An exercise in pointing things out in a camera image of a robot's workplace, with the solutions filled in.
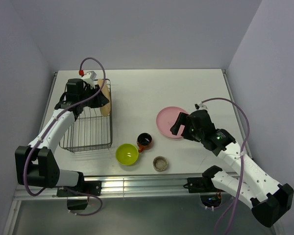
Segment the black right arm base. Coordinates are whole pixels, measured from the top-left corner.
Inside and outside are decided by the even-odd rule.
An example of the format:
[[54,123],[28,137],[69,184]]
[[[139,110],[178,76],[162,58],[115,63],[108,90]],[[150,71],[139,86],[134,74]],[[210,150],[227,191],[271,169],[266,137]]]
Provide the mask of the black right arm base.
[[231,188],[221,182],[217,176],[209,177],[190,177],[187,183],[183,185],[189,193],[213,193],[213,192],[231,192]]

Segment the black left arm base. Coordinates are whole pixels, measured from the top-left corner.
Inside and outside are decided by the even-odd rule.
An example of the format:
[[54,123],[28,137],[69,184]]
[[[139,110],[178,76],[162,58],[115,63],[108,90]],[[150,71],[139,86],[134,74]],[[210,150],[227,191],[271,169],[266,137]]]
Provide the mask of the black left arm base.
[[74,197],[74,196],[100,196],[101,181],[85,181],[75,187],[58,188],[57,197]]

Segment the yellow plastic plate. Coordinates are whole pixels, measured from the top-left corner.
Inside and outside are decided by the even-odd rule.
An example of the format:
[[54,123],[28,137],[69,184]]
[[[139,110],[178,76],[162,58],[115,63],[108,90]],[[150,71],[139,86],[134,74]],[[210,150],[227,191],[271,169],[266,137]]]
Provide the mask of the yellow plastic plate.
[[[97,84],[99,87],[103,85],[103,79],[98,79]],[[111,111],[111,95],[107,86],[107,81],[104,83],[103,88],[98,95],[98,108],[102,116],[107,117]]]

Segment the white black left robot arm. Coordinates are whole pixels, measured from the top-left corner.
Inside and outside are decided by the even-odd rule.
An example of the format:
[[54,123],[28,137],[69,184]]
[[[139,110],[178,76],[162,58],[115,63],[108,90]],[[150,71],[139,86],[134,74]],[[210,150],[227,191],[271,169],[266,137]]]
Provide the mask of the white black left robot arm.
[[65,92],[54,107],[47,125],[26,146],[15,151],[17,181],[20,185],[41,188],[68,187],[73,195],[86,189],[83,174],[59,168],[54,153],[67,130],[77,121],[84,108],[100,108],[110,100],[103,94],[105,79],[74,78],[66,83]]

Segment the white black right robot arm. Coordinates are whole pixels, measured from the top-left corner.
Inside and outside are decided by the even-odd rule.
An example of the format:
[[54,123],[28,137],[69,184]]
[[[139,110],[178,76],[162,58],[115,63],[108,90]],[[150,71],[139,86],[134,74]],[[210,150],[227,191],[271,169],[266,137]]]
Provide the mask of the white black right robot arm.
[[239,200],[251,209],[258,222],[268,228],[291,208],[294,189],[265,173],[241,151],[240,145],[228,131],[214,126],[206,110],[197,110],[190,115],[179,113],[170,128],[171,133],[177,135],[180,126],[184,126],[184,139],[200,142],[240,176],[239,179],[231,177],[214,165],[202,174],[202,185],[206,190],[217,188],[232,196],[238,193]]

